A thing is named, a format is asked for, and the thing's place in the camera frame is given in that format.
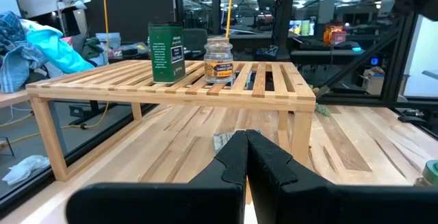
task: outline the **cloth pile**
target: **cloth pile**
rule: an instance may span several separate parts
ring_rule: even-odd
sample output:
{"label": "cloth pile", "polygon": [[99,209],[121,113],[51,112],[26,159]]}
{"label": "cloth pile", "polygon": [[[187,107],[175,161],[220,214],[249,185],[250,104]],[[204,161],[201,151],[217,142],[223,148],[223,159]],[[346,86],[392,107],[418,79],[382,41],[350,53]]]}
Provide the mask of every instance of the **cloth pile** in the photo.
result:
{"label": "cloth pile", "polygon": [[16,92],[30,72],[43,65],[63,74],[94,68],[61,37],[59,30],[20,19],[13,12],[0,14],[0,90]]}

